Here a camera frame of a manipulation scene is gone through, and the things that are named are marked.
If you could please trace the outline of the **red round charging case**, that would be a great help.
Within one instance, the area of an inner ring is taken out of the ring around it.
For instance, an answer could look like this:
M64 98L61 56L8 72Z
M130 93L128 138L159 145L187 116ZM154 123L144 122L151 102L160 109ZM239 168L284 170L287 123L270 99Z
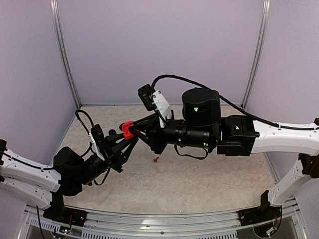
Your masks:
M133 121L128 121L121 126L121 130L126 141L131 140L135 137L135 135L130 132L130 127L133 126L133 124Z

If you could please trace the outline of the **small black charging case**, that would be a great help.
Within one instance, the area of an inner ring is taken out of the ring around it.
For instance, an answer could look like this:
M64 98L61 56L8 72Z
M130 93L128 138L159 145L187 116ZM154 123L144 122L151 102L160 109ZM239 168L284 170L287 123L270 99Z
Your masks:
M116 135L116 131L114 129L109 130L109 135Z

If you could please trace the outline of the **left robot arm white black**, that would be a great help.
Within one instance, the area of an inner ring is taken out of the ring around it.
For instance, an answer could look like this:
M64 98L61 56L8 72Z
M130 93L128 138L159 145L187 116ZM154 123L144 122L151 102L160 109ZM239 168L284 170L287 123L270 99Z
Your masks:
M54 221L80 225L86 218L86 211L68 208L64 205L65 196L76 196L84 185L99 183L97 177L107 177L110 170L122 172L138 142L129 128L132 121L120 126L122 133L110 130L104 136L99 124L91 123L86 132L90 143L84 159L70 147L65 146L54 156L53 165L32 163L8 149L5 140L0 141L0 186L11 190L28 200L30 204L43 209L43 216Z

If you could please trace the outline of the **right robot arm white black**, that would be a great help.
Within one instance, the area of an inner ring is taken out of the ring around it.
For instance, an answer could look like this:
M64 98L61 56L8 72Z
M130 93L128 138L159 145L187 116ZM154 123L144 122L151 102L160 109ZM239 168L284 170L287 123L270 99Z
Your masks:
M151 116L133 122L128 130L156 154L166 145L198 147L225 156L249 156L263 152L294 152L298 159L286 176L261 196L255 217L265 221L276 207L311 179L319 176L319 123L281 124L261 119L241 110L223 117L215 90L200 83L182 94L182 119L175 119L170 104L154 84L138 90Z

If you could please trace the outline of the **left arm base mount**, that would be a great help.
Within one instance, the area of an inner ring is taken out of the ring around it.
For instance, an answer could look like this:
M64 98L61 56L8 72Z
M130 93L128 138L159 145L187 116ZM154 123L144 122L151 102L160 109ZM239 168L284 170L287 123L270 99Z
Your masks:
M43 216L56 222L69 224L71 226L83 227L88 212L84 210L64 206L63 196L53 193L50 207L45 209Z

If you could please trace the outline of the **aluminium front rail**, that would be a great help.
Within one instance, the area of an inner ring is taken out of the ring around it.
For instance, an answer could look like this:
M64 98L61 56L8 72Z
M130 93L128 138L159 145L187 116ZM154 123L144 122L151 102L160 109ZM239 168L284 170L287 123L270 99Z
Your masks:
M145 215L87 210L82 227L42 217L35 207L26 206L19 239L255 239L257 225L243 226L237 210L213 213Z

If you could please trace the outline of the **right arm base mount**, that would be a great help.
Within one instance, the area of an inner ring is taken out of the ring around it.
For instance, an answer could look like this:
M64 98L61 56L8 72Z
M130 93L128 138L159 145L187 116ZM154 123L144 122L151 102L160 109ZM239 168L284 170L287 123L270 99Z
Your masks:
M270 239L278 231L282 222L282 206L271 206L268 200L268 193L269 191L266 190L261 195L259 206L238 211L242 227L264 223L259 226L253 226L255 235L262 239Z

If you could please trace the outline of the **left aluminium corner post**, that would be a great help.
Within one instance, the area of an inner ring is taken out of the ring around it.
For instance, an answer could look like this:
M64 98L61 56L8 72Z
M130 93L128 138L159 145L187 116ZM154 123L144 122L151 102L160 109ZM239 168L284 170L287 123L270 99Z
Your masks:
M51 14L52 14L52 20L53 20L53 25L55 29L55 34L57 37L57 44L61 56L61 61L62 61L62 66L66 75L67 83L71 92L71 96L74 102L74 105L76 109L81 108L81 102L80 102L80 97L78 95L78 91L73 79L73 75L71 72L71 67L69 63L69 59L67 56L67 50L64 42L64 37L63 37L63 30L62 30L62 24L60 20L60 14L59 14L59 6L58 6L58 1L57 0L50 0L50 8L51 8Z

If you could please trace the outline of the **aluminium corner post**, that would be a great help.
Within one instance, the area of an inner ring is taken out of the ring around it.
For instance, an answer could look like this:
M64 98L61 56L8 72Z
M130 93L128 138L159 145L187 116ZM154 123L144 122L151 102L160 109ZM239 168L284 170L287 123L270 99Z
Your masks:
M254 57L253 57L252 66L251 66L250 73L249 73L247 86L245 88L244 96L243 96L243 99L241 102L242 109L247 108L249 98L250 98L252 90L253 90L253 85L255 83L255 79L256 79L256 75L257 75L257 71L258 71L258 66L260 63L261 56L262 56L265 36L266 36L266 32L267 32L270 5L271 5L270 0L263 1L263 9L262 9L262 14L261 14L260 27L259 27L259 31L258 31L257 44L256 44L255 52L254 52Z
M69 59L67 56L67 50L64 42L64 37L63 37L63 30L62 30L62 24L60 20L60 14L59 14L59 6L58 6L58 1L57 0L50 0L50 8L51 8L51 14L52 14L52 20L53 20L53 25L55 29L55 34L57 37L57 44L61 56L61 61L62 61L62 66L66 75L67 83L71 92L71 96L74 102L74 105L76 109L81 108L81 102L80 102L80 97L78 95L78 91L73 79L73 75L71 72L71 67L69 63Z

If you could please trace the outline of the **right aluminium corner post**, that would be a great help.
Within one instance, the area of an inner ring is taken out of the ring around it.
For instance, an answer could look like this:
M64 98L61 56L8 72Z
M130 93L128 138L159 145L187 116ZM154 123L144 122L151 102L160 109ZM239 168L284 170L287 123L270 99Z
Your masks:
M260 27L259 27L259 31L258 31L257 44L256 44L255 52L254 52L254 57L253 57L252 66L251 66L250 73L249 73L247 86L245 88L244 96L243 96L243 99L241 102L242 109L247 108L249 98L250 98L252 90L253 90L253 85L255 83L255 79L256 79L256 75L257 75L257 71L258 71L258 66L260 63L261 56L262 56L265 36L266 36L266 32L267 32L270 5L271 5L270 0L263 1L263 9L262 9L262 14L261 14Z

